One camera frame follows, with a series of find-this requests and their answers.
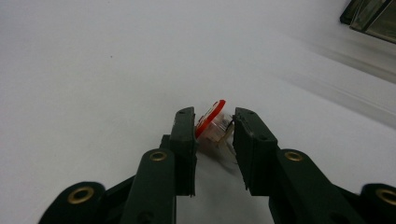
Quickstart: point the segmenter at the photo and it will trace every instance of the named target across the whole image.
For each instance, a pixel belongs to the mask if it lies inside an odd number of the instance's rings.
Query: white surface
[[[333,183],[396,186],[396,46],[339,24],[346,5],[2,1],[0,223],[37,223],[79,181],[134,175],[180,108],[200,116],[220,98]],[[273,223],[238,171],[198,158],[178,223]]]

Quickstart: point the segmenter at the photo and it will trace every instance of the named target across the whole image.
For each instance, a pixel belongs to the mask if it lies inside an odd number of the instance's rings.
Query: black object
[[[368,184],[361,195],[333,185],[301,151],[280,149],[253,111],[236,108],[233,146],[247,189],[269,196],[276,224],[396,223],[396,188]],[[143,155],[137,174],[112,189],[81,182],[64,190],[39,224],[176,223],[176,196],[194,194],[193,107],[177,112],[160,148]]]
[[[396,44],[395,0],[351,0],[340,22],[355,31]]]

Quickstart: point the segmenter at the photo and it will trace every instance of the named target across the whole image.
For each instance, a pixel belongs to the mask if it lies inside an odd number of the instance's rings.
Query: red object
[[[195,130],[195,138],[198,138],[201,135],[201,133],[207,128],[207,125],[209,125],[210,122],[212,122],[212,120],[219,114],[224,105],[225,100],[215,102],[206,114],[199,119]]]

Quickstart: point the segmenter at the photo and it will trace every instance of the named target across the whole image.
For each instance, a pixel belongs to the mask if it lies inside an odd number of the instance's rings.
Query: small object
[[[212,107],[198,120],[195,137],[198,142],[210,141],[219,149],[222,157],[236,163],[235,151],[231,143],[233,134],[233,117],[222,108],[225,100],[215,102]]]

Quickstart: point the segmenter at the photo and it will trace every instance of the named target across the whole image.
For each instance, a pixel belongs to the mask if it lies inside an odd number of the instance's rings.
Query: screw hole
[[[288,160],[290,161],[302,161],[304,159],[304,157],[300,155],[300,153],[292,151],[286,152],[285,157],[288,158]]]
[[[332,219],[332,222],[337,223],[337,224],[349,224],[349,220],[344,216],[341,215],[337,212],[332,212],[330,213],[330,218]]]
[[[375,193],[382,201],[396,205],[396,192],[390,189],[377,189]]]
[[[156,151],[151,153],[151,155],[149,155],[149,158],[152,161],[163,161],[165,160],[167,157],[166,153],[162,152],[162,151]]]
[[[71,204],[85,203],[93,196],[92,187],[86,186],[73,190],[67,197],[67,201]]]

